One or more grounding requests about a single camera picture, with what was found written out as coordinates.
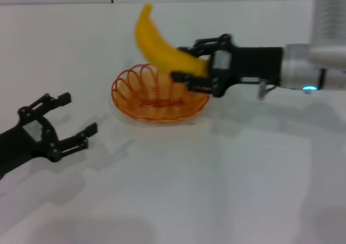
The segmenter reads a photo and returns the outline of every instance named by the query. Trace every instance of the white table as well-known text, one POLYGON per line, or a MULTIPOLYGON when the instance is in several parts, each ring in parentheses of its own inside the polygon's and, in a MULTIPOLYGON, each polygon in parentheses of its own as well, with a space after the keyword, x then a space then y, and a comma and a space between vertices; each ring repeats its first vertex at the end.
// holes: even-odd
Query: white table
MULTIPOLYGON (((109 94, 144 60, 139 4, 0 7, 0 132, 44 93, 60 138, 93 121, 90 149, 35 159, 0 181, 1 244, 346 242, 346 93, 237 85, 195 120, 115 117, 109 94)), ((242 46, 309 40, 311 2, 158 4, 174 45, 229 32, 242 46)))

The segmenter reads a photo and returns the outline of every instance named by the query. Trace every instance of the banana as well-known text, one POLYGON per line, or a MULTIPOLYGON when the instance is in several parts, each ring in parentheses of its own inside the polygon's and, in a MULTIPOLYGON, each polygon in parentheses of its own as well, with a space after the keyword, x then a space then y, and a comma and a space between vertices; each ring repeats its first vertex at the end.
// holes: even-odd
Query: banana
POLYGON ((195 76, 207 76, 207 61, 184 53, 167 43, 151 21, 151 11, 152 5, 146 4, 135 29, 137 45, 144 57, 168 75, 172 71, 182 71, 195 76))

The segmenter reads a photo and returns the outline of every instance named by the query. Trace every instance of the wire basket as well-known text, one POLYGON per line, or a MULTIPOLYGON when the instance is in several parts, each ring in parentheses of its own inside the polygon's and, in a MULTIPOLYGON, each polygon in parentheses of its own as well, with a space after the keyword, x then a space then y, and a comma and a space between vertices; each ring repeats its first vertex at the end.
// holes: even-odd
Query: wire basket
POLYGON ((114 105, 126 115, 163 123, 193 117, 209 100, 206 94, 173 83, 153 64, 138 64, 121 72, 113 82, 111 96, 114 105))

